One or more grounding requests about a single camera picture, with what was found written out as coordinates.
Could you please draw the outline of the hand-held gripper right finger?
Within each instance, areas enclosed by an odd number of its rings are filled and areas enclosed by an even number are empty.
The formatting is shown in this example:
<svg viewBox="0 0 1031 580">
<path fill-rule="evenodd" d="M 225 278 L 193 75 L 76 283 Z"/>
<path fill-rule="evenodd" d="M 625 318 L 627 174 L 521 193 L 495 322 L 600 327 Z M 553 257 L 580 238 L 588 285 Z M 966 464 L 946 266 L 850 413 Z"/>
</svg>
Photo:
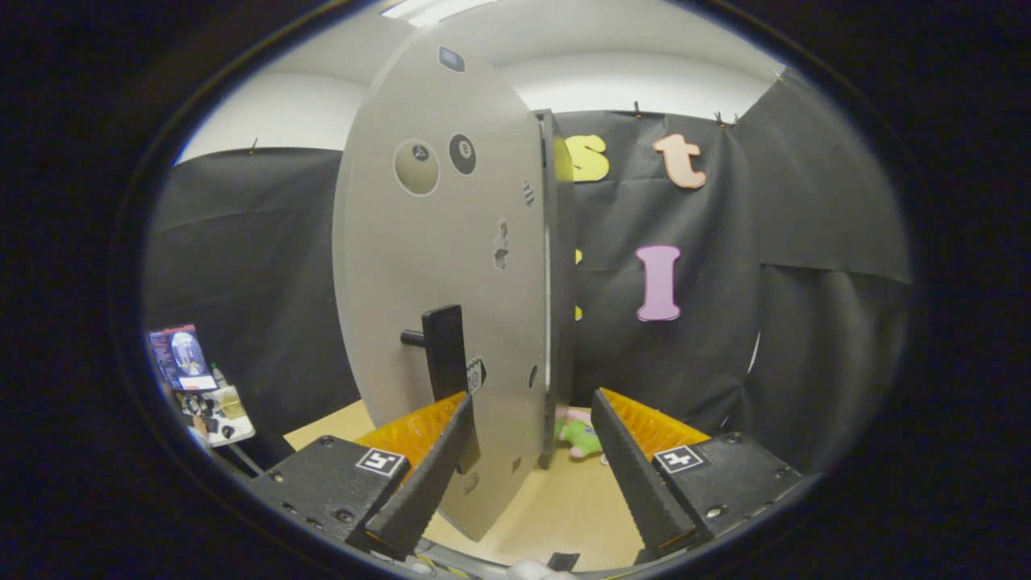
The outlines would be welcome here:
<svg viewBox="0 0 1031 580">
<path fill-rule="evenodd" d="M 709 434 L 605 388 L 593 427 L 648 557 L 745 528 L 806 477 L 740 432 Z"/>
</svg>

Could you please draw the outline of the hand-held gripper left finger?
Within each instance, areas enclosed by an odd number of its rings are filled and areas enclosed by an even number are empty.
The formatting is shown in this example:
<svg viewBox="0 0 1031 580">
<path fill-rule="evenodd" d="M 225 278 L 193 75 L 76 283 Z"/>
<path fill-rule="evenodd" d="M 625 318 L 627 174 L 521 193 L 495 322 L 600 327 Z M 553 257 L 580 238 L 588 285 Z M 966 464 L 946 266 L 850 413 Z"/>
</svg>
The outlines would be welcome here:
<svg viewBox="0 0 1031 580">
<path fill-rule="evenodd" d="M 248 488 L 331 542 L 403 559 L 415 551 L 474 435 L 471 397 L 453 394 L 357 441 L 324 434 Z"/>
</svg>

